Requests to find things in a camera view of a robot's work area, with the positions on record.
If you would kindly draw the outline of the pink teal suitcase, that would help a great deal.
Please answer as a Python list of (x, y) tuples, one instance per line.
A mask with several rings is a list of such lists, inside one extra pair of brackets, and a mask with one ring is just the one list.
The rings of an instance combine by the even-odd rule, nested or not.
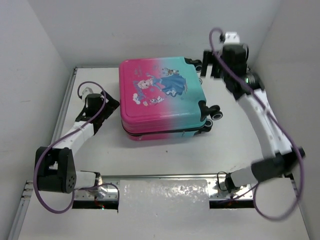
[(127, 59), (118, 67), (120, 117), (135, 141), (208, 133), (223, 113), (207, 105), (202, 61), (183, 56)]

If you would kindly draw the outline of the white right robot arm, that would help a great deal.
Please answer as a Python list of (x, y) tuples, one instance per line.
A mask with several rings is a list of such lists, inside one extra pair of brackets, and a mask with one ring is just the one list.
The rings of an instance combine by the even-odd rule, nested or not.
[(294, 147), (279, 127), (265, 86), (257, 73), (248, 70), (247, 58), (248, 49), (240, 43), (224, 45), (221, 52), (204, 50), (202, 58), (200, 75), (204, 77), (211, 65), (211, 76), (224, 81), (226, 89), (246, 113), (263, 156), (249, 167), (226, 174), (224, 185), (228, 192), (287, 174), (306, 156), (304, 149)]

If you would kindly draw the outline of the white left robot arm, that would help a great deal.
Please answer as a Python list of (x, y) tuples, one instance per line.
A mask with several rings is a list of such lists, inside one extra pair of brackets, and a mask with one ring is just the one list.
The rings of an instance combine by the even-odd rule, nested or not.
[(39, 191), (69, 194), (97, 185), (98, 173), (77, 171), (74, 156), (119, 106), (105, 90), (85, 97), (72, 128), (54, 146), (39, 147), (36, 151), (34, 173)]

